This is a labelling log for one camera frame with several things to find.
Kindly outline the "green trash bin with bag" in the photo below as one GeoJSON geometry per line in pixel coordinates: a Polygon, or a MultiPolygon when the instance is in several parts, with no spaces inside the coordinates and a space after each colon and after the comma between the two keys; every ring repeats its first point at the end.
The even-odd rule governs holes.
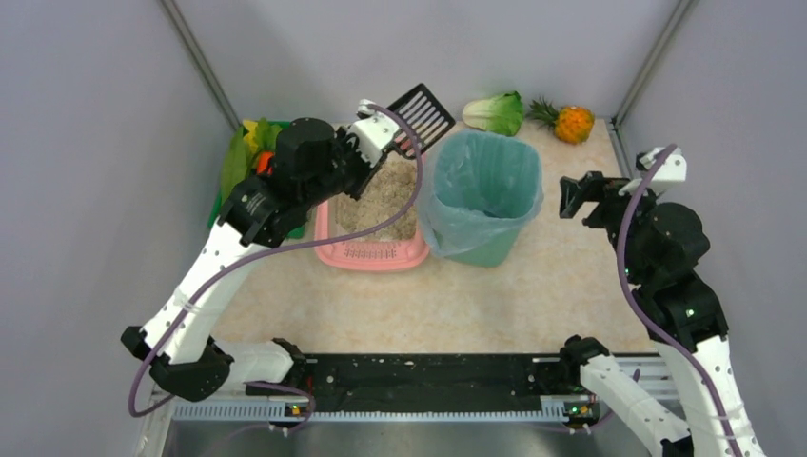
{"type": "Polygon", "coordinates": [[[514,137],[462,130],[424,159],[419,229],[431,254],[494,268],[541,211],[539,152],[514,137]]]}

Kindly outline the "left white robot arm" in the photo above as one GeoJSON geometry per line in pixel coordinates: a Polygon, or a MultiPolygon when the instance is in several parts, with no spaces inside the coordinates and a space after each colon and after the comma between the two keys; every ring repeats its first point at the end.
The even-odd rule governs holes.
{"type": "Polygon", "coordinates": [[[338,129],[301,118],[280,131],[274,147],[259,145],[256,169],[233,187],[172,297],[146,324],[123,331],[121,342],[141,361],[140,371],[191,402],[222,387],[236,360],[210,333],[246,279],[247,260],[279,250],[322,202],[340,193],[359,197],[399,131],[379,113],[338,129]]]}

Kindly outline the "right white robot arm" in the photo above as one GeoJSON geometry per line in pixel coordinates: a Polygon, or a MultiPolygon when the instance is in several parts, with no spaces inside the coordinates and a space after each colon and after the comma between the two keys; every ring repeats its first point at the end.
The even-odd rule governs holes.
{"type": "Polygon", "coordinates": [[[699,216],[685,205],[662,202],[651,178],[591,171],[579,180],[561,178],[560,188],[561,218],[593,205],[583,223],[607,233],[620,286],[672,376],[682,414],[622,372],[593,337],[571,337],[561,349],[576,381],[654,456],[762,455],[735,378],[721,302],[696,273],[711,247],[699,216]]]}

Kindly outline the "black litter scoop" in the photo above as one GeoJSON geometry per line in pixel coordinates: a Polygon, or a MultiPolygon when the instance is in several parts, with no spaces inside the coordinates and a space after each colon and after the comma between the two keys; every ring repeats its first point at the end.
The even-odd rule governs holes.
{"type": "Polygon", "coordinates": [[[410,89],[387,108],[413,129],[421,155],[425,155],[456,125],[454,117],[424,83],[410,89]]]}

